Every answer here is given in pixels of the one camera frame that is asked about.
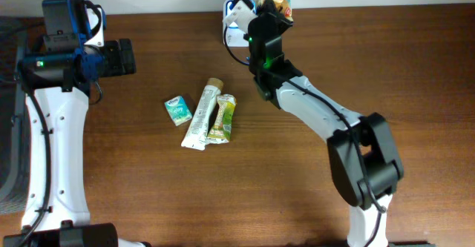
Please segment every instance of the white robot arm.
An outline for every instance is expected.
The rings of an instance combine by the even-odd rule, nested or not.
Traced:
[[[272,0],[266,0],[257,14],[252,8],[249,0],[234,0],[223,22],[228,26],[235,22],[245,33],[251,53],[246,65],[260,95],[298,117],[327,143],[333,182],[350,205],[348,245],[387,246],[386,212],[404,175],[389,126],[377,113],[364,117],[317,90],[284,59],[281,34],[292,23]],[[360,144],[370,145],[372,151],[361,154]]]
[[[90,84],[135,73],[130,40],[104,42],[105,14],[84,0],[43,1],[47,52],[23,53],[18,89],[30,117],[30,184],[22,234],[4,246],[119,246],[112,224],[91,225],[83,183],[82,136]]]

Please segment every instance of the black cable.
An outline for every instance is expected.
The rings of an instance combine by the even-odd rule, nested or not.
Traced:
[[[376,235],[378,234],[378,230],[379,230],[379,225],[381,224],[382,216],[383,216],[383,214],[381,214],[381,212],[378,212],[378,218],[376,219],[376,225],[373,229],[373,235],[371,235],[371,238],[364,245],[364,247],[368,247],[371,243],[373,243],[374,239],[376,239]]]
[[[102,101],[103,94],[102,94],[102,89],[101,89],[101,86],[99,85],[99,82],[98,82],[98,81],[95,81],[95,82],[94,82],[94,85],[96,86],[96,89],[97,89],[97,91],[99,92],[99,98],[98,98],[95,102],[89,103],[89,105],[96,105],[96,104],[98,104],[100,101]]]
[[[0,74],[0,84],[15,84],[15,80],[8,80],[5,79],[1,74]]]
[[[43,25],[45,25],[44,22],[38,22],[38,23],[35,23],[35,24],[29,24],[29,25],[25,25],[25,26],[22,26],[22,27],[12,29],[12,30],[10,30],[10,31],[8,31],[5,34],[0,36],[0,42],[4,41],[5,39],[8,39],[9,37],[13,36],[14,34],[16,34],[18,32],[21,32],[23,30],[28,30],[30,28],[40,27],[40,26],[43,26]]]
[[[226,27],[224,28],[223,40],[224,40],[224,46],[225,46],[226,49],[228,50],[229,54],[231,55],[231,57],[232,57],[233,59],[236,60],[236,62],[239,62],[239,63],[242,64],[242,65],[247,65],[247,66],[249,66],[249,63],[243,62],[243,61],[239,60],[239,59],[233,54],[233,52],[231,51],[231,49],[229,48],[229,46],[228,46],[228,41],[226,40],[226,33],[227,33],[227,32],[228,32],[228,27],[226,26]]]
[[[98,34],[99,29],[101,28],[102,25],[102,13],[99,11],[99,7],[97,5],[94,5],[91,1],[84,1],[86,7],[92,9],[92,11],[97,15],[98,22],[96,26],[91,30],[91,33],[93,34],[92,37],[95,37],[96,34]]]
[[[43,115],[43,111],[42,111],[41,107],[39,106],[38,100],[36,99],[33,91],[24,82],[23,76],[21,74],[19,76],[19,81],[21,82],[25,93],[30,97],[31,102],[33,103],[33,105],[35,107],[35,110],[38,114],[39,121],[42,124],[42,133],[43,133],[43,136],[45,137],[46,181],[45,181],[45,196],[43,197],[43,205],[39,210],[37,210],[38,211],[38,217],[36,218],[35,222],[32,224],[31,228],[28,230],[28,232],[26,234],[24,234],[22,240],[19,241],[19,243],[16,245],[16,247],[21,247],[25,243],[28,242],[28,240],[31,237],[31,234],[33,234],[35,229],[38,228],[38,225],[43,220],[43,217],[45,217],[46,212],[47,211],[49,212],[48,203],[50,201],[50,190],[51,190],[50,131],[48,130],[48,125],[46,124],[45,115]]]
[[[384,214],[386,212],[386,208],[379,204],[378,200],[376,199],[376,196],[373,193],[373,189],[370,186],[370,180],[368,178],[368,173],[367,173],[367,170],[366,170],[366,166],[364,165],[364,157],[363,157],[363,154],[361,153],[361,149],[359,148],[358,140],[356,140],[355,134],[353,133],[353,128],[351,127],[351,125],[349,124],[349,122],[347,121],[345,116],[342,113],[340,113],[335,107],[333,107],[333,105],[331,105],[326,99],[322,98],[321,96],[313,93],[312,91],[310,91],[306,88],[303,88],[303,87],[295,84],[292,80],[287,79],[283,76],[280,76],[276,73],[273,73],[269,70],[261,70],[261,72],[267,73],[270,76],[273,76],[273,77],[278,78],[282,81],[288,82],[289,84],[296,87],[297,89],[304,92],[305,94],[308,94],[308,95],[318,99],[319,101],[323,102],[344,123],[344,125],[348,128],[348,133],[350,133],[350,136],[352,138],[353,144],[354,144],[355,149],[356,149],[356,153],[358,154],[358,160],[359,160],[359,164],[361,166],[361,171],[363,173],[364,184],[367,186],[367,190],[368,190],[368,193],[370,194],[371,202],[375,205],[376,209],[378,209],[379,213]]]

